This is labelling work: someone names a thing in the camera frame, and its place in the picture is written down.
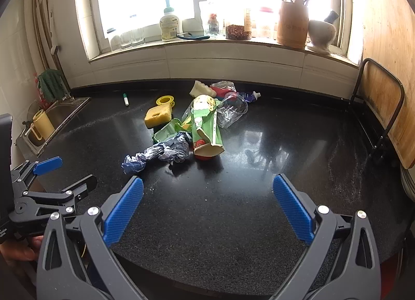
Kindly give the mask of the person's left hand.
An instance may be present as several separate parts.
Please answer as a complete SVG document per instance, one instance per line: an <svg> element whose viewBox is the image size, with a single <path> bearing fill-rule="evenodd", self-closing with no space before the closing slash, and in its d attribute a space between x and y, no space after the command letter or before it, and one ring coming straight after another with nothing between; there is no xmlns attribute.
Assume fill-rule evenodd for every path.
<svg viewBox="0 0 415 300"><path fill-rule="evenodd" d="M23 241L7 240L1 244L1 254L7 262L36 261L43 238L43 236L28 238L27 244Z"/></svg>

